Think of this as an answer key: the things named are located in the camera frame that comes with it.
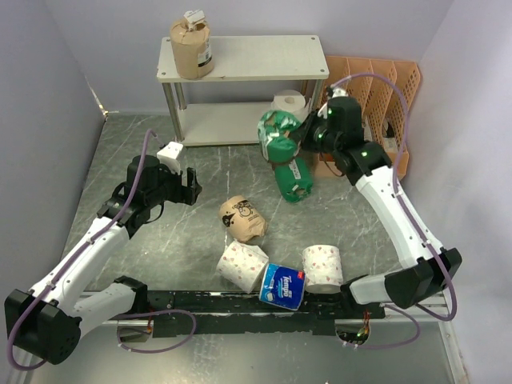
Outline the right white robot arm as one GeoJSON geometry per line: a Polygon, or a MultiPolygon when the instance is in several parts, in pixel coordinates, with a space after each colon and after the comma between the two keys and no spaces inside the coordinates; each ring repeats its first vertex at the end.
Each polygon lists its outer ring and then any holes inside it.
{"type": "Polygon", "coordinates": [[[462,264],[422,222],[394,175],[382,146],[364,138],[358,101],[333,96],[290,135],[301,149],[329,154],[336,168],[368,201],[390,236],[401,265],[388,274],[367,275],[343,285],[340,311],[356,318],[369,303],[393,303],[401,309],[419,304],[445,289],[462,264]]]}

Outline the green roll with torn top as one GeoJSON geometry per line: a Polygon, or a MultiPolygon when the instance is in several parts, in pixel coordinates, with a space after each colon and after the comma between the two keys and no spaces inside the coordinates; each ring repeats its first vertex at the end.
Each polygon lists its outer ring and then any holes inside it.
{"type": "Polygon", "coordinates": [[[258,142],[263,158],[271,164],[286,164],[299,152],[298,141],[291,137],[302,123],[291,113],[269,110],[257,126],[258,142]]]}

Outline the brown roll with cartoon print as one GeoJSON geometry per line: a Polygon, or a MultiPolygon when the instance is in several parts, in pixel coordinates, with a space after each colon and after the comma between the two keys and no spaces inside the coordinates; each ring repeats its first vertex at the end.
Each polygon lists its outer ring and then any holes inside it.
{"type": "Polygon", "coordinates": [[[242,243],[264,236],[267,230],[266,220],[242,195],[233,196],[224,202],[219,208],[218,218],[227,232],[242,243]]]}

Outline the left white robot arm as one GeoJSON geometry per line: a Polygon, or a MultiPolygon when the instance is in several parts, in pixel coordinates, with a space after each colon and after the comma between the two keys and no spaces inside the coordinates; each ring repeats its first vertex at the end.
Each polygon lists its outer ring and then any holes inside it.
{"type": "Polygon", "coordinates": [[[163,208],[166,202],[192,206],[201,192],[195,169],[175,171],[155,156],[134,157],[125,181],[102,204],[72,251],[29,290],[13,290],[6,298],[10,364],[23,368],[14,360],[18,347],[57,365],[104,321],[151,316],[147,285],[134,278],[116,278],[88,298],[82,293],[109,257],[151,223],[153,208],[163,208]]]}

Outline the brown roll with QR label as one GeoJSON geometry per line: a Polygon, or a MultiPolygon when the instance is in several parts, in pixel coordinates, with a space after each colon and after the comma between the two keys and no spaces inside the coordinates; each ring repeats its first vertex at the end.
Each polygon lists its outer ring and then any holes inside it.
{"type": "Polygon", "coordinates": [[[189,10],[170,27],[174,62],[181,78],[203,78],[214,68],[210,27],[203,10],[189,10]]]}

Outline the plain white paper roll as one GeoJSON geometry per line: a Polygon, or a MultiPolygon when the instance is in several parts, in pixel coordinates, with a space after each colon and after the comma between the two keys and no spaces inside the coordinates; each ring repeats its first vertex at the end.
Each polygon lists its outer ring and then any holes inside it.
{"type": "Polygon", "coordinates": [[[288,112],[303,122],[309,114],[310,102],[296,90],[282,90],[274,95],[270,109],[288,112]]]}

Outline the green roll with brown end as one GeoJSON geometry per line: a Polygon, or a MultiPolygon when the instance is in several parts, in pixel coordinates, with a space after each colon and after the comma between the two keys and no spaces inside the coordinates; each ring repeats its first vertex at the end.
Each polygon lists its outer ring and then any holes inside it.
{"type": "Polygon", "coordinates": [[[311,194],[314,181],[303,158],[295,158],[286,165],[276,166],[274,176],[287,202],[296,203],[311,194]]]}

